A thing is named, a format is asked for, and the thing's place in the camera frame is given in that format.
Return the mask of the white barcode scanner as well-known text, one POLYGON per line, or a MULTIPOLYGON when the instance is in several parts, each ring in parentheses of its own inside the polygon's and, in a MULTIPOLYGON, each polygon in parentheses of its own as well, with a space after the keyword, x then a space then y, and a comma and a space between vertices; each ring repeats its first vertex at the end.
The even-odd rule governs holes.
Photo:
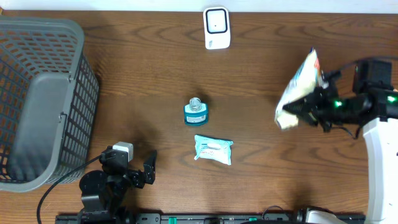
POLYGON ((203 11, 205 47, 208 50, 227 49, 231 43, 229 11, 225 7, 208 7, 203 11))

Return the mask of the teal mouthwash bottle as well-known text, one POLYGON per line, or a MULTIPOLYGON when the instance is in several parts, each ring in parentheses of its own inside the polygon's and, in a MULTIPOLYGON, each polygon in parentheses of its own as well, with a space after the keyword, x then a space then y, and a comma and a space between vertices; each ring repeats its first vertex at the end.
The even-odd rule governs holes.
POLYGON ((189 126, 201 126, 208 122, 208 105, 201 99, 191 98, 183 108, 184 121, 189 126))

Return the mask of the dark grey plastic basket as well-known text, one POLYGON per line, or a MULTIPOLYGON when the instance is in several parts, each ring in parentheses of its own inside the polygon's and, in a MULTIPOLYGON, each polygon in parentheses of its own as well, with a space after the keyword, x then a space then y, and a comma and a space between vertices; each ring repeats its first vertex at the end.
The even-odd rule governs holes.
POLYGON ((1 18, 1 190, 77 180, 100 86, 74 21, 1 18))

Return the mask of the teal wet wipes pack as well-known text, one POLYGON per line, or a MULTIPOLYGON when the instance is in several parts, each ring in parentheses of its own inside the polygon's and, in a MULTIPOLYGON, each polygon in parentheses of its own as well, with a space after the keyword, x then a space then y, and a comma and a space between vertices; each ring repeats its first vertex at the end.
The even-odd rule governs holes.
POLYGON ((195 135, 194 160, 211 159, 228 166, 231 165, 231 146, 233 141, 213 139, 201 135, 195 135))

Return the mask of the yellow snack bag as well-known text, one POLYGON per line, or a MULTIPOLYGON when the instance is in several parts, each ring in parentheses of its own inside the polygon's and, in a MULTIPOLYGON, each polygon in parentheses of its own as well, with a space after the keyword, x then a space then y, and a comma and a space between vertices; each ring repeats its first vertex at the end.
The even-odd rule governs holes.
POLYGON ((317 51, 311 48, 276 106, 274 121, 281 130, 290 129, 299 124, 298 117, 283 110, 283 106, 311 93, 319 85, 323 85, 320 63, 317 51))

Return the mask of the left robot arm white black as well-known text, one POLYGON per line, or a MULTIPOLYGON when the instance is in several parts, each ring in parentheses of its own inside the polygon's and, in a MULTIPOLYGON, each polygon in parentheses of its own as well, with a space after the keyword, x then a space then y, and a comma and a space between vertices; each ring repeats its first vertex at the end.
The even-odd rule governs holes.
POLYGON ((129 189, 142 189, 154 183, 156 159, 157 151, 153 151, 144 170, 132 170, 128 168, 127 152, 107 147, 99 156, 102 169, 88 172, 80 180, 83 209, 78 214, 78 223, 135 223, 135 216, 122 202, 129 189))

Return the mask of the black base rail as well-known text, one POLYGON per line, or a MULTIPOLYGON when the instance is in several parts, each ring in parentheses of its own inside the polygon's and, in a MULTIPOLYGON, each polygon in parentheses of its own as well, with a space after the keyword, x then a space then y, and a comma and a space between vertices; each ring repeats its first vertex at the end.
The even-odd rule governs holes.
MULTIPOLYGON (((365 221, 365 215, 358 214, 337 214, 337 218, 345 223, 359 223, 363 224, 365 221)), ((101 221, 94 222, 80 222, 78 215, 57 215, 55 217, 55 223, 106 223, 101 221)), ((141 213, 137 214, 134 218, 127 218, 127 222, 124 223, 137 223, 137 224, 204 224, 204 223, 223 223, 223 224, 238 224, 246 222, 259 222, 267 221, 272 223, 288 222, 288 216, 282 213, 268 213, 265 218, 261 218, 261 215, 161 215, 159 213, 141 213)))

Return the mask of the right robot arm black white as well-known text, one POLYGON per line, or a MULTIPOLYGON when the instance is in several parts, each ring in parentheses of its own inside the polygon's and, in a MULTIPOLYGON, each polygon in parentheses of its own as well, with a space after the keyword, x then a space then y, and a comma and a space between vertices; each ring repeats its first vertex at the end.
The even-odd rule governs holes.
POLYGON ((322 73, 322 85, 283 105, 311 126, 324 132, 358 125, 368 154, 369 199, 365 223, 397 223, 397 90, 392 85, 394 56, 357 59, 337 70, 322 73), (353 93, 341 98, 335 82, 354 66, 353 93))

